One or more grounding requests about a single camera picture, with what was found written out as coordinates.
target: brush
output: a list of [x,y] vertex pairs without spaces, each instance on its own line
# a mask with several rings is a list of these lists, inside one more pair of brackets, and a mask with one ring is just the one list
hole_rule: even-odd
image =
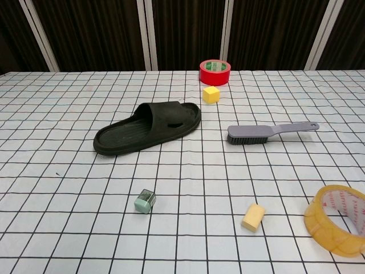
[[229,126],[228,142],[231,144],[263,144],[275,134],[319,129],[313,122],[279,124],[277,126]]

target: slipper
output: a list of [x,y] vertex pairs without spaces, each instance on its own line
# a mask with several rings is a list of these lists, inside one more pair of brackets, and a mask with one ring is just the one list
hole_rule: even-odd
[[143,103],[128,119],[99,130],[94,149],[102,155],[143,150],[185,136],[200,120],[200,109],[193,103]]

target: green pencil sharpener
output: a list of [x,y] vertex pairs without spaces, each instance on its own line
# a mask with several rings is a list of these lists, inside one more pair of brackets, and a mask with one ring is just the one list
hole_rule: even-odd
[[156,195],[149,190],[142,190],[135,200],[136,211],[147,214],[156,201]]

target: red tape roll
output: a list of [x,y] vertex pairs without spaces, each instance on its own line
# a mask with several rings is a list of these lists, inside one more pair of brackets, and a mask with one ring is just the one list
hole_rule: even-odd
[[221,60],[206,60],[200,63],[200,81],[210,86],[228,83],[230,64]]

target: small box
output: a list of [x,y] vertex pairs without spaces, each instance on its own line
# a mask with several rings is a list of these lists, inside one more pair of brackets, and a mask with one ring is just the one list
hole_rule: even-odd
[[250,205],[245,217],[242,220],[242,226],[252,232],[256,232],[260,222],[265,214],[265,209],[258,204]]
[[138,195],[137,199],[135,200],[136,211],[147,214],[155,204],[155,201],[155,193],[149,190],[142,190],[140,195]]
[[203,100],[208,104],[216,103],[219,101],[219,89],[216,87],[203,88]]

